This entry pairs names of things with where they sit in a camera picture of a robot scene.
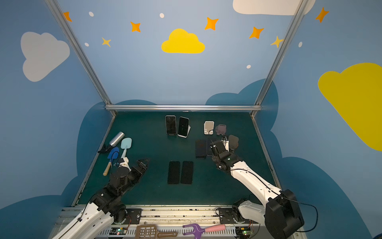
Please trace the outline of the aluminium frame post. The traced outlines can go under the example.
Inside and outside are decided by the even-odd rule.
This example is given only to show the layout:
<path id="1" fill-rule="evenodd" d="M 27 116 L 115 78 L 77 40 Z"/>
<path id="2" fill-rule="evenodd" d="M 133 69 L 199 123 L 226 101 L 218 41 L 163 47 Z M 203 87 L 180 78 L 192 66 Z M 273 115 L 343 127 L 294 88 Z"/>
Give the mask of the aluminium frame post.
<path id="1" fill-rule="evenodd" d="M 277 74 L 277 71 L 279 69 L 279 67 L 281 66 L 282 64 L 282 61 L 284 59 L 284 56 L 288 50 L 288 47 L 290 46 L 297 30 L 298 30 L 298 27 L 304 17 L 304 12 L 305 10 L 307 9 L 307 6 L 308 6 L 308 3 L 309 1 L 308 0 L 303 0 L 303 1 L 300 1 L 299 4 L 297 5 L 297 9 L 296 9 L 296 12 L 294 14 L 294 16 L 292 17 L 292 20 L 286 30 L 286 33 L 285 33 L 285 36 L 284 36 L 284 40 L 281 42 L 281 46 L 279 47 L 278 51 L 277 51 L 277 54 L 276 54 L 276 57 L 272 63 L 272 66 L 270 68 L 270 71 L 259 91 L 259 94 L 256 98 L 256 101 L 255 101 L 255 104 L 254 106 L 256 106 L 257 108 L 253 111 L 251 111 L 251 118 L 254 120 L 255 119 L 255 115 L 257 112 L 261 111 L 261 105 L 262 105 L 262 102 L 263 100 L 265 99 L 265 96 Z"/>
<path id="2" fill-rule="evenodd" d="M 79 61 L 81 62 L 82 66 L 84 67 L 90 80 L 92 81 L 93 85 L 95 86 L 98 94 L 100 95 L 103 102 L 105 103 L 105 106 L 112 105 L 112 102 L 111 102 L 108 94 L 106 93 L 104 86 L 102 85 L 102 83 L 101 83 L 99 77 L 97 76 L 94 68 L 92 67 L 88 57 L 86 56 L 83 48 L 81 47 L 79 40 L 77 39 L 72 28 L 70 27 L 69 22 L 66 20 L 64 13 L 62 12 L 58 1 L 45 0 L 45 3 L 47 4 L 48 8 L 50 9 L 52 15 L 55 17 L 58 25 L 60 26 L 61 30 L 63 31 L 64 35 L 66 36 L 68 42 L 72 46 L 75 54 L 77 55 Z"/>

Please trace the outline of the aluminium frame left post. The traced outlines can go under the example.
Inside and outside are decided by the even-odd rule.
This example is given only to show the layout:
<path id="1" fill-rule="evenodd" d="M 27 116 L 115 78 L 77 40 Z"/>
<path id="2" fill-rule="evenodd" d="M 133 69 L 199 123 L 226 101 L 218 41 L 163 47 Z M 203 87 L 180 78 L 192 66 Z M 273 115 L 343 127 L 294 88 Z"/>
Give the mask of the aluminium frame left post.
<path id="1" fill-rule="evenodd" d="M 82 66 L 84 67 L 90 80 L 92 81 L 93 85 L 95 86 L 98 94 L 100 95 L 103 102 L 105 103 L 105 106 L 112 105 L 112 102 L 111 102 L 108 94 L 106 93 L 104 86 L 102 85 L 102 83 L 101 83 L 99 77 L 97 76 L 94 68 L 92 67 L 88 57 L 86 56 L 83 48 L 81 47 L 79 40 L 77 39 L 72 28 L 70 27 L 69 22 L 66 20 L 64 13 L 62 12 L 58 1 L 45 0 L 45 3 L 47 4 L 48 8 L 50 9 L 52 15 L 55 17 L 58 25 L 60 26 L 61 30 L 63 31 L 64 35 L 66 36 L 68 42 L 72 46 L 75 54 L 77 55 L 79 61 L 81 62 Z"/>

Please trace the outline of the right green circuit board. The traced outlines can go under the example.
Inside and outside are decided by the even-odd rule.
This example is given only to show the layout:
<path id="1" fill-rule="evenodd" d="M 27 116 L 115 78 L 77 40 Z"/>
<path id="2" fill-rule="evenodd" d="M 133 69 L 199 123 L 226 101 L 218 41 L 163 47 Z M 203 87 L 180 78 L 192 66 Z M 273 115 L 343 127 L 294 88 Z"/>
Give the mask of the right green circuit board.
<path id="1" fill-rule="evenodd" d="M 249 239 L 253 231 L 249 227 L 236 227 L 235 228 L 236 239 Z"/>

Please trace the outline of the blue toy shovel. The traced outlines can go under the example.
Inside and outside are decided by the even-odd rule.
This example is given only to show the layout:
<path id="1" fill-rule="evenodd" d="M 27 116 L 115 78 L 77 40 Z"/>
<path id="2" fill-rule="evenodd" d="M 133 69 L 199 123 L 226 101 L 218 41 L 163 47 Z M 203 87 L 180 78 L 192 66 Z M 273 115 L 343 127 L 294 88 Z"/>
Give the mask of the blue toy shovel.
<path id="1" fill-rule="evenodd" d="M 107 164 L 107 166 L 106 166 L 106 168 L 105 168 L 105 170 L 104 170 L 104 172 L 103 172 L 103 176 L 107 176 L 107 175 L 108 175 L 109 170 L 112 168 L 113 161 L 114 161 L 115 159 L 117 159 L 118 156 L 119 156 L 119 147 L 114 147 L 114 148 L 110 151 L 110 153 L 109 153 L 109 155 L 108 155 L 108 157 L 107 157 L 107 159 L 109 160 L 109 162 L 108 162 L 108 164 Z"/>

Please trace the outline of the green circuit board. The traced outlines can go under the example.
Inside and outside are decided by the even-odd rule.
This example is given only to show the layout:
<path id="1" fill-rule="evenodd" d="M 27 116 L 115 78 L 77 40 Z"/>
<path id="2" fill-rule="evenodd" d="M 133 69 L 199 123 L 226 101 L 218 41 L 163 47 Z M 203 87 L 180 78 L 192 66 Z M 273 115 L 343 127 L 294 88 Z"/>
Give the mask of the green circuit board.
<path id="1" fill-rule="evenodd" d="M 253 231 L 249 227 L 236 227 L 235 228 L 236 239 L 249 239 Z"/>
<path id="2" fill-rule="evenodd" d="M 128 228 L 111 228 L 109 230 L 109 236 L 125 236 L 128 232 Z"/>

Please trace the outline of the aluminium frame back bar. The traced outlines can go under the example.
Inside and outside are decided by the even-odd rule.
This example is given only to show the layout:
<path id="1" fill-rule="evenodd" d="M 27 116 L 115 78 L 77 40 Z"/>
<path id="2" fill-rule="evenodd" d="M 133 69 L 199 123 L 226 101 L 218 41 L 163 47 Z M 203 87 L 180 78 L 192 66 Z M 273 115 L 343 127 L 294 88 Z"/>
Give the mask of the aluminium frame back bar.
<path id="1" fill-rule="evenodd" d="M 261 106 L 258 105 L 106 105 L 108 111 L 260 111 Z"/>

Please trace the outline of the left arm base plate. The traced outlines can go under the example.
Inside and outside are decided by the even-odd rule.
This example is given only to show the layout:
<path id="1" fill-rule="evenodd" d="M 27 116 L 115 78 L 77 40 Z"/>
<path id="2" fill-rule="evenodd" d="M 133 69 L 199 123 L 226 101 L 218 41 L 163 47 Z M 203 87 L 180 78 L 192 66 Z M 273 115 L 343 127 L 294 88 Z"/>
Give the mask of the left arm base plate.
<path id="1" fill-rule="evenodd" d="M 138 225 L 140 223 L 141 214 L 142 209 L 140 208 L 123 209 L 117 213 L 114 223 L 120 225 Z"/>

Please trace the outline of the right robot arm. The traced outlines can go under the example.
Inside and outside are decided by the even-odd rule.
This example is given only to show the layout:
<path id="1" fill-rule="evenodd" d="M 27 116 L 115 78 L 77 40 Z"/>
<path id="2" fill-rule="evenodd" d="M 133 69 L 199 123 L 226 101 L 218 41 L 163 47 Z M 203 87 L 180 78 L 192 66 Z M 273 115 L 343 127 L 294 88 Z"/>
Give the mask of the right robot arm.
<path id="1" fill-rule="evenodd" d="M 287 239 L 304 226 L 298 201 L 292 191 L 283 191 L 266 181 L 239 156 L 228 151 L 224 142 L 212 142 L 210 148 L 218 169 L 241 182 L 260 201 L 256 204 L 250 200 L 240 200 L 232 205 L 235 222 L 251 220 L 259 223 L 275 239 Z"/>

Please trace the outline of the silver metal cylinder tool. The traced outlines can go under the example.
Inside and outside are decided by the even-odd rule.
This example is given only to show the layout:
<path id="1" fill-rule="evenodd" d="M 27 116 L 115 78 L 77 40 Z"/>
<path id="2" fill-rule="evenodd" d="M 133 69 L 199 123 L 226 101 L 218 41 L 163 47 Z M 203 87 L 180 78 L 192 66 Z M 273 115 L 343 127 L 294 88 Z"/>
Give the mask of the silver metal cylinder tool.
<path id="1" fill-rule="evenodd" d="M 108 145 L 104 144 L 101 149 L 98 151 L 99 154 L 104 154 L 110 152 L 114 147 L 118 145 L 120 141 L 123 140 L 125 134 L 120 131 L 114 138 L 112 138 Z"/>

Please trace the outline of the purple pink toy fork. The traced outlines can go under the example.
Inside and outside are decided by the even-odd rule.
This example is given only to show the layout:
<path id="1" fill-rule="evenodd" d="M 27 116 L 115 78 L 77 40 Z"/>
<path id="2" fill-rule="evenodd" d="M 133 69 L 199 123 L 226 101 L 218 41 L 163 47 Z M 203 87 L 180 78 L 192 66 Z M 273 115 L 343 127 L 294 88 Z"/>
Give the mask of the purple pink toy fork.
<path id="1" fill-rule="evenodd" d="M 191 232 L 183 233 L 183 236 L 193 235 L 195 239 L 201 239 L 203 233 L 220 232 L 226 230 L 226 226 L 224 224 L 215 225 L 207 228 L 201 228 L 201 226 L 198 224 L 189 224 L 183 226 L 183 228 L 188 227 L 192 227 L 193 230 Z"/>

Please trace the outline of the purple phone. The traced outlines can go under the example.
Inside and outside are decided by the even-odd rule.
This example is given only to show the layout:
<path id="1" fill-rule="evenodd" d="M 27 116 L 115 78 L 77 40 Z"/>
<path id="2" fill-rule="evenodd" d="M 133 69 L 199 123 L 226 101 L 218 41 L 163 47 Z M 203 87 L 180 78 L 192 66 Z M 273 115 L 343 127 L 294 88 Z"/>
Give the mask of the purple phone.
<path id="1" fill-rule="evenodd" d="M 207 156 L 213 156 L 211 145 L 215 141 L 216 141 L 215 137 L 208 137 L 207 138 Z"/>

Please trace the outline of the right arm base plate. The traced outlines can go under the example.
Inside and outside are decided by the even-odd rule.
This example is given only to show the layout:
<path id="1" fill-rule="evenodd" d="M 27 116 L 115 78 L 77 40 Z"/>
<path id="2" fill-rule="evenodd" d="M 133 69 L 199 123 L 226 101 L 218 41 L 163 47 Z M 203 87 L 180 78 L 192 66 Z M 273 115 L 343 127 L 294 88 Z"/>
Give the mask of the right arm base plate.
<path id="1" fill-rule="evenodd" d="M 222 208 L 218 207 L 215 210 L 221 224 L 249 224 L 250 222 L 259 224 L 258 212 L 254 210 L 244 210 L 240 212 L 237 208 Z"/>

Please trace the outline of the light blue spatula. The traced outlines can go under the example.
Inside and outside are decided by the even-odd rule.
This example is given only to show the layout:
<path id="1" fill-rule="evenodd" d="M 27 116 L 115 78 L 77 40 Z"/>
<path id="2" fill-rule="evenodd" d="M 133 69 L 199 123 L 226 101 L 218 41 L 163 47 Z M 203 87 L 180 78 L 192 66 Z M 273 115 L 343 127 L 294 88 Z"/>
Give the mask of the light blue spatula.
<path id="1" fill-rule="evenodd" d="M 131 145 L 132 145 L 132 138 L 130 137 L 124 138 L 121 141 L 121 149 L 123 150 L 121 154 L 121 158 L 126 157 L 127 150 L 131 148 Z"/>

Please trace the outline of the aluminium frame right post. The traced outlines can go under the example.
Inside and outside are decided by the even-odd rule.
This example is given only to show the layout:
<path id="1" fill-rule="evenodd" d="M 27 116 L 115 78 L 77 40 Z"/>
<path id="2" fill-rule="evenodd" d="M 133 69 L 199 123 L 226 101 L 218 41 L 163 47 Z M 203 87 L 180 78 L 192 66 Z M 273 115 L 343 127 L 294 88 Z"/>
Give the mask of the aluminium frame right post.
<path id="1" fill-rule="evenodd" d="M 254 120 L 255 119 L 255 115 L 257 112 L 261 111 L 261 105 L 262 105 L 262 102 L 263 100 L 265 99 L 265 96 L 277 74 L 277 71 L 279 69 L 279 67 L 281 66 L 282 64 L 282 61 L 284 59 L 284 56 L 288 50 L 288 47 L 290 46 L 297 30 L 298 30 L 298 27 L 304 17 L 304 12 L 305 10 L 307 9 L 307 6 L 308 6 L 308 3 L 309 1 L 308 0 L 303 0 L 303 1 L 300 1 L 299 4 L 297 5 L 297 9 L 296 9 L 296 12 L 294 14 L 294 16 L 292 17 L 292 20 L 286 30 L 286 33 L 285 33 L 285 36 L 284 36 L 284 40 L 281 42 L 281 46 L 279 47 L 278 51 L 277 51 L 277 54 L 276 54 L 276 57 L 272 63 L 272 66 L 270 68 L 270 71 L 259 91 L 259 94 L 256 98 L 256 101 L 255 101 L 255 104 L 254 106 L 256 106 L 257 108 L 253 111 L 251 111 L 251 118 Z"/>

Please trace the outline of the brown slotted spatula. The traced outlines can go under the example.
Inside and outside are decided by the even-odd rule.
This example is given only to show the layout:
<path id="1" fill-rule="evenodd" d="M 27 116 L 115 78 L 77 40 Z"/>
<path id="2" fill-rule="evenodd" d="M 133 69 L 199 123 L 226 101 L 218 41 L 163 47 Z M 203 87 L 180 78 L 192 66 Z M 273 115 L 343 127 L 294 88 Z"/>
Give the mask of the brown slotted spatula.
<path id="1" fill-rule="evenodd" d="M 178 236 L 176 231 L 159 232 L 155 225 L 141 225 L 137 226 L 135 239 L 163 239 L 175 238 Z"/>

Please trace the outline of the left green circuit board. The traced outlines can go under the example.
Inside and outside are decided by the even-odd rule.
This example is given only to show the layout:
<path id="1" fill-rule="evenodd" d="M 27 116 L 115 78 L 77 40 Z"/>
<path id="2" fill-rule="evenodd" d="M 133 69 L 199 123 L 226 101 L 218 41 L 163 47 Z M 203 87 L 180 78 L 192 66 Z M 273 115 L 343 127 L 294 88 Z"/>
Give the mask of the left green circuit board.
<path id="1" fill-rule="evenodd" d="M 109 236 L 125 236 L 128 232 L 128 228 L 111 228 L 109 230 Z"/>

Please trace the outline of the white phone stand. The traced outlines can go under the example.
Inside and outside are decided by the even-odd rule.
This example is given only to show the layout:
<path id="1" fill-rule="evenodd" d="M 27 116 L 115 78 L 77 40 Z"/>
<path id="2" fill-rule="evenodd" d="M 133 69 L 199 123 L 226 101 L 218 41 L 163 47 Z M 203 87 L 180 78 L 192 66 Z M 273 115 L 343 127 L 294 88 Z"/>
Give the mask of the white phone stand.
<path id="1" fill-rule="evenodd" d="M 214 131 L 214 121 L 205 121 L 204 123 L 204 134 L 205 135 L 213 135 Z"/>

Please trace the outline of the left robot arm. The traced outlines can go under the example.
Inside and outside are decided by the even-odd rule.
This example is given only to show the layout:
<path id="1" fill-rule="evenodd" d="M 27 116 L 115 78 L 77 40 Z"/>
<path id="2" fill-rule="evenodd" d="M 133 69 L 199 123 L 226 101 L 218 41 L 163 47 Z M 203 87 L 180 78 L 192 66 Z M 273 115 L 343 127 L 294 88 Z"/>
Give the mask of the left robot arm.
<path id="1" fill-rule="evenodd" d="M 118 168 L 109 176 L 106 186 L 94 194 L 79 215 L 63 228 L 56 239 L 94 239 L 101 231 L 115 222 L 126 219 L 126 206 L 122 196 L 130 191 L 148 169 L 150 159 L 136 161 L 129 166 L 120 160 Z"/>

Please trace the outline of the black phone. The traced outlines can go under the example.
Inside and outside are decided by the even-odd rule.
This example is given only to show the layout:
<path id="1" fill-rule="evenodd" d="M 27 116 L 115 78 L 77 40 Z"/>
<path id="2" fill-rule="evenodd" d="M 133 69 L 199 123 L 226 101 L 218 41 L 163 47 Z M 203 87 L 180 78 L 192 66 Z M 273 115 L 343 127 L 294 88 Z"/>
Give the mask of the black phone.
<path id="1" fill-rule="evenodd" d="M 182 164 L 181 180 L 182 184 L 191 185 L 193 183 L 194 163 L 192 161 L 184 161 Z"/>
<path id="2" fill-rule="evenodd" d="M 177 134 L 176 116 L 165 116 L 165 122 L 166 122 L 166 134 L 176 135 Z"/>
<path id="3" fill-rule="evenodd" d="M 180 167 L 179 161 L 170 161 L 168 170 L 168 180 L 169 185 L 175 185 L 180 183 Z"/>
<path id="4" fill-rule="evenodd" d="M 195 156 L 196 156 L 196 158 L 206 158 L 207 157 L 207 140 L 206 139 L 196 140 Z"/>
<path id="5" fill-rule="evenodd" d="M 187 138 L 189 135 L 189 131 L 191 129 L 190 120 L 186 117 L 179 117 L 179 124 L 178 124 L 178 136 Z"/>

